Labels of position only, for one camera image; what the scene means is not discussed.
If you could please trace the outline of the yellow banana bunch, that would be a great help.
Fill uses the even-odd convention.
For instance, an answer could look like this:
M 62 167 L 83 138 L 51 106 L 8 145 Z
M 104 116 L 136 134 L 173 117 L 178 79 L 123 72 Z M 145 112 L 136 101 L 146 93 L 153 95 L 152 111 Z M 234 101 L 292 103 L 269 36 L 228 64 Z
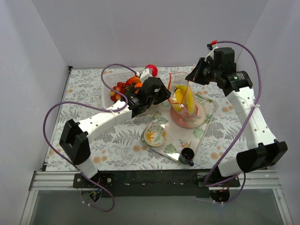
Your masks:
M 185 105 L 187 103 L 187 101 L 186 101 L 186 92 L 187 92 L 187 86 L 186 85 L 176 85 L 175 86 L 174 103 L 176 105 L 178 105 L 178 104 Z

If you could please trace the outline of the clear zip top bag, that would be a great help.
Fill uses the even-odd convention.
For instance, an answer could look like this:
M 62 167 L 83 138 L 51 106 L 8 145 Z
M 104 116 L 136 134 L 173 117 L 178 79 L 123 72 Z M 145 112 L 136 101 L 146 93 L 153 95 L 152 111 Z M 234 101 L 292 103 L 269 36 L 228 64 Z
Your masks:
M 177 125 L 184 128 L 195 128 L 201 125 L 203 114 L 199 112 L 199 106 L 189 86 L 189 81 L 186 80 L 187 75 L 187 72 L 169 73 L 170 115 Z

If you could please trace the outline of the yellow mango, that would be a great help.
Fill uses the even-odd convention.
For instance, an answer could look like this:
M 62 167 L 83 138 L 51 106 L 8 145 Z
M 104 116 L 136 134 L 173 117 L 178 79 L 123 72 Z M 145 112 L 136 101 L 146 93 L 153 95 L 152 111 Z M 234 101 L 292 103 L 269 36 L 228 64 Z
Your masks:
M 187 86 L 186 92 L 186 101 L 187 101 L 187 111 L 190 115 L 194 114 L 195 111 L 195 102 L 194 102 L 194 95 L 189 86 Z

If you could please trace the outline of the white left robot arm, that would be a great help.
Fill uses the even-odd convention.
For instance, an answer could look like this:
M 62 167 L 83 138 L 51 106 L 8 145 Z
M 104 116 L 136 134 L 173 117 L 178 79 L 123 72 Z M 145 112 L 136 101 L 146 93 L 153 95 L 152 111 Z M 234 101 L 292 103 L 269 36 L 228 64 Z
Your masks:
M 160 78 L 149 77 L 141 87 L 133 88 L 103 112 L 65 123 L 59 144 L 82 173 L 88 187 L 96 187 L 100 181 L 98 169 L 90 157 L 90 143 L 106 130 L 144 113 L 151 105 L 158 105 L 170 96 L 171 92 Z

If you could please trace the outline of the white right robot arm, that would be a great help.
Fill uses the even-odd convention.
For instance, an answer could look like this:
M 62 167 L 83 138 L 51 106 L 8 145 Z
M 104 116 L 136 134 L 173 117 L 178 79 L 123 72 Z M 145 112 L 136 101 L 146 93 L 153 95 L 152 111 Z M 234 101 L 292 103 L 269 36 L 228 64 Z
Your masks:
M 225 162 L 219 159 L 204 179 L 207 187 L 223 186 L 241 173 L 274 166 L 287 152 L 287 144 L 278 141 L 270 131 L 257 103 L 252 81 L 245 71 L 237 71 L 235 51 L 230 47 L 209 47 L 210 53 L 200 58 L 185 78 L 206 85 L 215 82 L 233 106 L 242 125 L 248 150 Z

